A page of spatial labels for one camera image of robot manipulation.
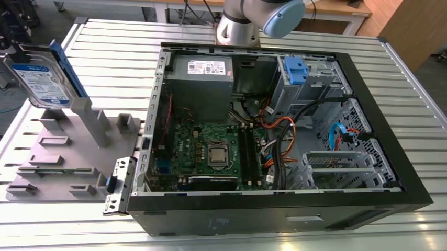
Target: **power supply label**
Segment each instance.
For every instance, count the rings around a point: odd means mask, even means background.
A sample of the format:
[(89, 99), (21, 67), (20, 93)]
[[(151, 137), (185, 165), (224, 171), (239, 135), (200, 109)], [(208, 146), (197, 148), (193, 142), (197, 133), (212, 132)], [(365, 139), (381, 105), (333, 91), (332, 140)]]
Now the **power supply label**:
[(188, 74), (225, 75), (225, 62), (191, 60)]
[(58, 86), (56, 78), (53, 78), (48, 67), (40, 65), (13, 64), (12, 68), (32, 90), (37, 99), (52, 104), (66, 104), (69, 102), (69, 98)]

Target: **motherboard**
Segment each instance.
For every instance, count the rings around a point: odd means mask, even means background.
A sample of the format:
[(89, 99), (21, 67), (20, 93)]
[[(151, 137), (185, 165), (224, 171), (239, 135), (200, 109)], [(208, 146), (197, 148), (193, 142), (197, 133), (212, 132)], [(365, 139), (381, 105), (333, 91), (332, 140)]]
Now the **motherboard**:
[(267, 189), (259, 155), (263, 145), (264, 128), (177, 124), (172, 157), (156, 161), (163, 191), (228, 190), (232, 186), (231, 190)]

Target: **slotted metal surface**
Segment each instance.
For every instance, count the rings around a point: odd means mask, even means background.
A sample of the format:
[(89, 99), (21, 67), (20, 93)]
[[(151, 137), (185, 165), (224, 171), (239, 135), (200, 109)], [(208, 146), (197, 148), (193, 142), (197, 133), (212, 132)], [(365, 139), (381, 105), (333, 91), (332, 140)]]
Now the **slotted metal surface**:
[[(91, 19), (74, 25), (65, 53), (93, 107), (107, 116), (131, 113), (144, 119), (161, 41), (212, 44), (203, 26)], [(5, 201), (0, 185), (0, 247), (109, 250), (445, 250), (447, 133), (444, 117), (391, 48), (375, 38), (293, 32), (260, 37), (263, 47), (349, 53), (435, 204), (389, 216), (353, 231), (157, 237), (131, 217), (103, 217), (101, 203), (21, 204)], [(42, 126), (42, 110), (24, 105), (0, 143), (0, 184), (10, 182), (28, 159)]]

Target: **wooden table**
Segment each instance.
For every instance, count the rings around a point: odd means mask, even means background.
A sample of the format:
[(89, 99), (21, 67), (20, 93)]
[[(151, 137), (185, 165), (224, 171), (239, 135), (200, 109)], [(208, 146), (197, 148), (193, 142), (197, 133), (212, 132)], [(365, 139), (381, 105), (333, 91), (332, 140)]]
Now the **wooden table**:
[[(155, 4), (153, 7), (156, 9), (157, 22), (167, 22), (168, 20), (167, 12), (165, 12), (167, 9), (183, 9), (184, 7), (183, 0), (155, 0), (149, 2)], [(207, 3), (213, 12), (223, 12), (224, 2), (225, 0), (207, 0)], [(207, 11), (203, 0), (189, 0), (188, 3), (193, 10)], [(315, 28), (316, 32), (324, 32), (324, 27), (325, 27), (325, 30), (332, 28), (331, 23), (324, 22), (324, 21), (336, 21), (336, 22), (347, 23), (344, 24), (343, 26), (344, 30), (341, 30), (340, 33), (343, 35), (355, 35), (364, 21), (364, 18), (371, 16), (371, 11), (363, 2), (360, 3), (360, 6), (357, 9), (347, 5), (347, 0), (319, 0), (315, 3), (315, 5), (316, 5), (315, 19), (323, 20), (323, 21), (311, 22), (311, 17), (312, 17), (312, 12), (313, 12), (313, 5), (311, 4), (305, 7), (305, 14), (304, 14), (301, 26), (308, 27), (308, 24), (311, 23), (312, 28)]]
[[(157, 22), (168, 22), (168, 9), (183, 9), (183, 0), (65, 0), (73, 3), (108, 4), (137, 7), (152, 7), (156, 10)], [(225, 0), (207, 0), (213, 12), (224, 11)], [(193, 10), (208, 11), (203, 0), (189, 0), (189, 6)], [(303, 24), (311, 19), (313, 12), (312, 4), (305, 7)], [(341, 31), (343, 35), (355, 35), (360, 28), (364, 18), (371, 16), (371, 11), (364, 3), (357, 9), (347, 6), (347, 0), (319, 0), (316, 2), (316, 20), (345, 22), (347, 25)], [(313, 22), (315, 26), (327, 26), (327, 23)]]

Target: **red wire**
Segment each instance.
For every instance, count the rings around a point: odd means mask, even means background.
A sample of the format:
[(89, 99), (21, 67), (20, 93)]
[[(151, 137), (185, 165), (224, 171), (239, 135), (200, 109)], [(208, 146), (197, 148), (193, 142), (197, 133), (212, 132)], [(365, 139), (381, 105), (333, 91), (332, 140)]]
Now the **red wire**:
[(169, 111), (168, 111), (168, 117), (167, 117), (167, 121), (165, 121), (165, 127), (163, 129), (161, 140), (160, 140), (159, 146), (156, 148), (160, 147), (160, 145), (161, 145), (161, 143), (165, 139), (167, 130), (168, 130), (168, 123), (169, 123), (169, 119), (171, 119), (171, 112), (172, 112), (172, 95), (169, 96)]
[(293, 139), (291, 140), (291, 143), (287, 147), (287, 150), (285, 152), (283, 152), (283, 156), (287, 156), (287, 154), (291, 152), (292, 150), (292, 147), (293, 147), (293, 143), (295, 143), (295, 138), (296, 138), (296, 127), (295, 127), (295, 122), (293, 122), (293, 119), (291, 117), (281, 117), (279, 118), (272, 124), (265, 124), (264, 121), (263, 121), (263, 115), (264, 115), (264, 111), (265, 111), (265, 108), (268, 106), (268, 104), (271, 103), (271, 99), (268, 98), (267, 99), (267, 104), (264, 106), (264, 108), (259, 111), (259, 121), (260, 121), (260, 124), (263, 125), (263, 127), (265, 128), (275, 128), (284, 120), (288, 120), (291, 122), (291, 124), (293, 125)]
[[(347, 131), (360, 133), (360, 131), (356, 128), (347, 128)], [(335, 147), (333, 147), (335, 151), (337, 151), (340, 148), (340, 142), (341, 142), (341, 135), (337, 136), (336, 141), (335, 141)]]

